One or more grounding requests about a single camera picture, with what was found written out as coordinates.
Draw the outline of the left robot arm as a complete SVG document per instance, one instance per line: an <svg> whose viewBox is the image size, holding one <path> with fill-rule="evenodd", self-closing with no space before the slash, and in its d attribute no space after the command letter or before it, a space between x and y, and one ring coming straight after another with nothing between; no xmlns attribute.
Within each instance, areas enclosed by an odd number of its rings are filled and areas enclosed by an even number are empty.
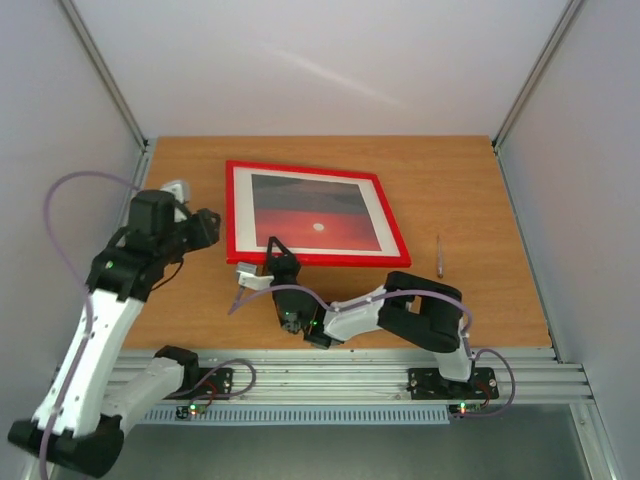
<svg viewBox="0 0 640 480"><path fill-rule="evenodd" d="M116 393L106 388L166 267L217 243L219 230L219 214L190 212L169 191L143 190L132 198L126 224L92 261L78 327L49 392L33 416L15 421L8 433L11 444L38 459L41 477L50 464L103 477L148 410L172 394L189 398L199 391L197 355L171 346Z"/></svg>

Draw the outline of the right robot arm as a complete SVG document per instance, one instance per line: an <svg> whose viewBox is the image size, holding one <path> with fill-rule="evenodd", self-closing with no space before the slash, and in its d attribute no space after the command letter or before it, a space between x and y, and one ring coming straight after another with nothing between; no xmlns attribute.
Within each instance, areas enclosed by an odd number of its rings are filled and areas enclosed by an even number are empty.
<svg viewBox="0 0 640 480"><path fill-rule="evenodd" d="M393 271L373 291L342 302L327 303L298 282L301 263L277 237L268 239L266 270L280 326L302 334L311 345L328 349L384 330L434 355L434 389L452 398L477 382L468 330L471 311L462 293L449 285Z"/></svg>

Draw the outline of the clear handle screwdriver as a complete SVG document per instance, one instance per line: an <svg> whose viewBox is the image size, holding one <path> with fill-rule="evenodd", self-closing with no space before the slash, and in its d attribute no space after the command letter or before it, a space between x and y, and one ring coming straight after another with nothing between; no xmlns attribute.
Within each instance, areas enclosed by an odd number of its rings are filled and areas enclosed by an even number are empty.
<svg viewBox="0 0 640 480"><path fill-rule="evenodd" d="M442 248L442 240L440 235L436 237L436 247L437 247L437 260L436 260L436 273L439 279L444 278L444 254Z"/></svg>

